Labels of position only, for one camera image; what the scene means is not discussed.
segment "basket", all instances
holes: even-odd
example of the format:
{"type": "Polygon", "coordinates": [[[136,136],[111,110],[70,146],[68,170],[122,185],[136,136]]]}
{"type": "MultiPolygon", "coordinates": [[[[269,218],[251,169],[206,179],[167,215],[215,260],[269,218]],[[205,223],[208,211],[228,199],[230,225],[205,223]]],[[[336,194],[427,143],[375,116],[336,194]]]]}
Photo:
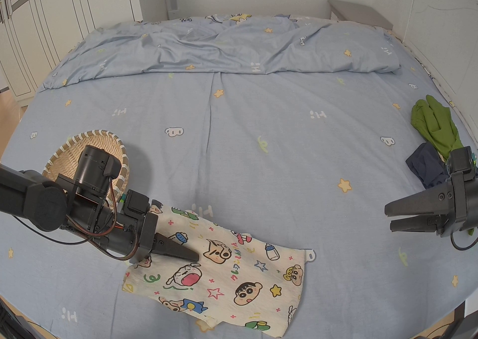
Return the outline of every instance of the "basket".
{"type": "MultiPolygon", "coordinates": [[[[87,145],[95,146],[99,149],[104,149],[109,154],[112,154],[121,162],[121,171],[119,176],[113,180],[114,199],[119,202],[123,192],[128,184],[129,165],[128,156],[126,155],[126,148],[119,137],[113,132],[104,130],[94,130],[85,133],[77,134],[68,139],[60,148],[53,153],[53,156],[48,160],[42,175],[55,181],[58,174],[63,174],[68,178],[75,175],[78,167],[78,159],[83,149],[87,145]]],[[[107,200],[111,204],[111,191],[108,191],[107,200]]]]}

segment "white headboard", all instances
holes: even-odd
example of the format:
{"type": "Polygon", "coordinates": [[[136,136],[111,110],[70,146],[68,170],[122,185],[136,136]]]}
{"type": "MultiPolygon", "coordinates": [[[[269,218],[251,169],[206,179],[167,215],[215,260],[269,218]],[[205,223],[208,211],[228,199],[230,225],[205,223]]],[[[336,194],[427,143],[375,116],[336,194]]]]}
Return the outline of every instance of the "white headboard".
{"type": "Polygon", "coordinates": [[[403,0],[401,22],[394,31],[456,105],[476,144],[478,0],[403,0]]]}

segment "nightstand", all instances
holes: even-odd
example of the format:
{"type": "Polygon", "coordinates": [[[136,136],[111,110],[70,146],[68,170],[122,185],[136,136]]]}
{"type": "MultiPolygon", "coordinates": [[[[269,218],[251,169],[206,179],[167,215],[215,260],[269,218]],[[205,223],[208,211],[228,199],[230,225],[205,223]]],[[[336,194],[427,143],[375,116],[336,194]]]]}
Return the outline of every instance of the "nightstand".
{"type": "Polygon", "coordinates": [[[357,23],[382,27],[386,30],[393,28],[393,24],[372,7],[341,0],[329,0],[328,2],[332,7],[331,20],[356,21],[357,23]]]}

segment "green garment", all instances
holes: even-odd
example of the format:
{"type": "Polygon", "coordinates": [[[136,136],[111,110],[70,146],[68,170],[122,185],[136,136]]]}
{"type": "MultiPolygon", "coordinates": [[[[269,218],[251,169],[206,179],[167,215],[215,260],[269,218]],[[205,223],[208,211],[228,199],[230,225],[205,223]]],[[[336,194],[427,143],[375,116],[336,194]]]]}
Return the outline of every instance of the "green garment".
{"type": "Polygon", "coordinates": [[[430,95],[427,95],[426,101],[416,102],[410,124],[447,160],[452,150],[463,148],[457,127],[451,119],[450,108],[444,107],[430,95]]]}

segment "dark blue garment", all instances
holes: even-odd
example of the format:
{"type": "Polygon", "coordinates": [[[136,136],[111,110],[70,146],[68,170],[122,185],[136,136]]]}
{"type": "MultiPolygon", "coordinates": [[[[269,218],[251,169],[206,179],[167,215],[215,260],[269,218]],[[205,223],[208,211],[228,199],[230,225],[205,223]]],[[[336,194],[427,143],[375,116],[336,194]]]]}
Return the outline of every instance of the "dark blue garment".
{"type": "Polygon", "coordinates": [[[445,163],[430,142],[421,144],[405,162],[425,189],[442,184],[449,177],[445,163]]]}

